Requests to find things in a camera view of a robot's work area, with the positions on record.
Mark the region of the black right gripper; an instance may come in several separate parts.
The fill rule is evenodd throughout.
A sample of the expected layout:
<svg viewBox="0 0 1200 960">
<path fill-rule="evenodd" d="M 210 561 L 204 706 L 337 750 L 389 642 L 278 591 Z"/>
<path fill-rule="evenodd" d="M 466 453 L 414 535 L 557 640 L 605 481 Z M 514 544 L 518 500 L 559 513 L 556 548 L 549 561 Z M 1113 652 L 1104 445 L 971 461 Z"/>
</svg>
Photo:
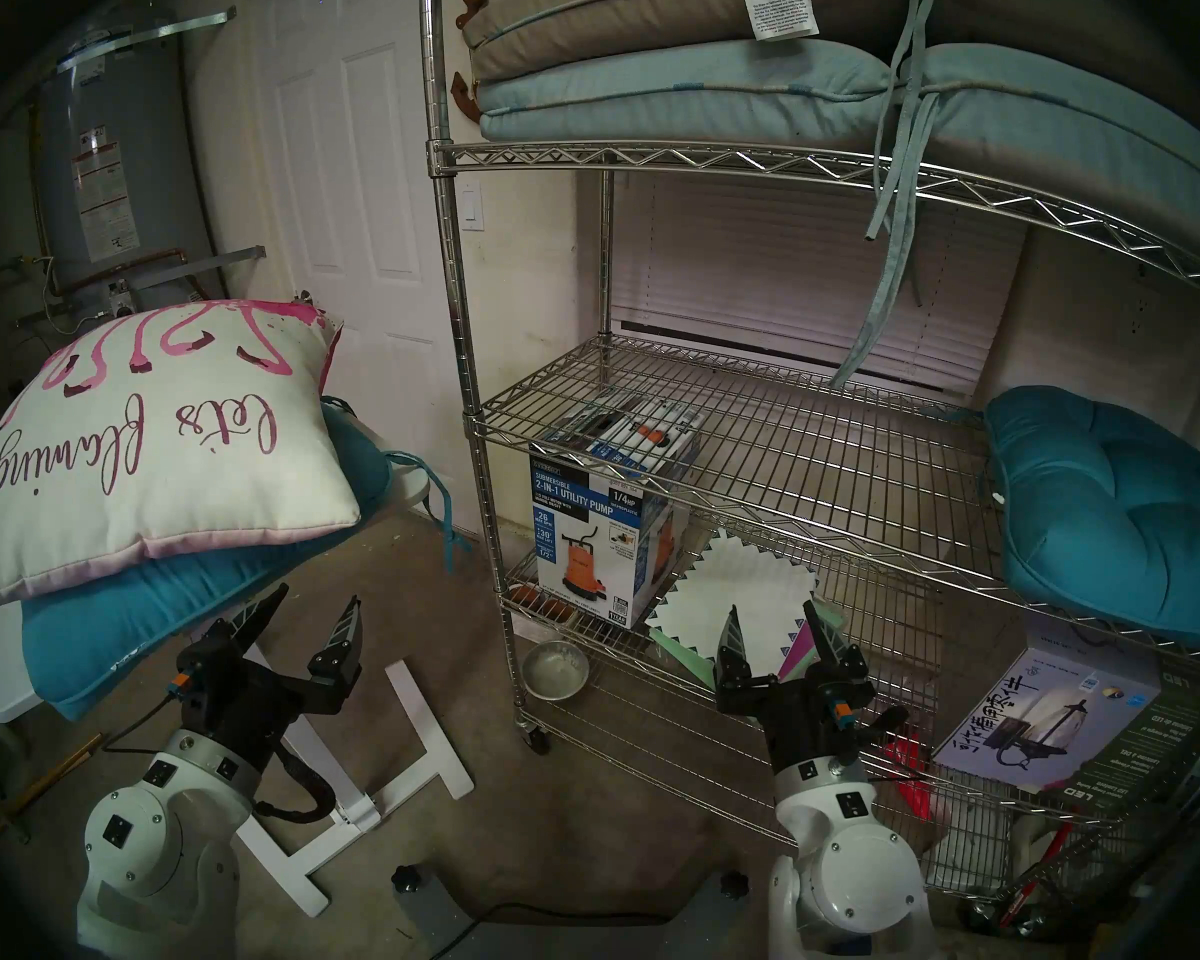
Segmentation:
<svg viewBox="0 0 1200 960">
<path fill-rule="evenodd" d="M 872 722 L 860 720 L 877 697 L 860 646 L 842 636 L 840 617 L 818 598 L 808 599 L 803 613 L 817 654 L 805 676 L 779 680 L 752 674 L 737 605 L 728 608 L 714 658 L 716 709 L 758 722 L 774 775 L 812 758 L 852 766 L 860 752 L 883 745 L 908 722 L 902 704 L 882 710 Z"/>
</svg>

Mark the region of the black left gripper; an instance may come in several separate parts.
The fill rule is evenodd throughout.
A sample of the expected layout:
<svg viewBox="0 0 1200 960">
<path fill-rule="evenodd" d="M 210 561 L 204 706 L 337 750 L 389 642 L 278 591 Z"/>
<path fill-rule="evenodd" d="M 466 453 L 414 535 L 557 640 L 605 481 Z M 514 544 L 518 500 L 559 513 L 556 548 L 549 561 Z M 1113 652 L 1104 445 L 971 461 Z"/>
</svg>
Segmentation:
<svg viewBox="0 0 1200 960">
<path fill-rule="evenodd" d="M 362 600 L 353 595 L 304 678 L 276 673 L 246 656 L 283 605 L 280 582 L 230 620 L 214 624 L 178 658 L 190 676 L 181 698 L 181 727 L 226 748 L 256 770 L 266 770 L 276 745 L 299 716 L 335 716 L 361 676 Z"/>
</svg>

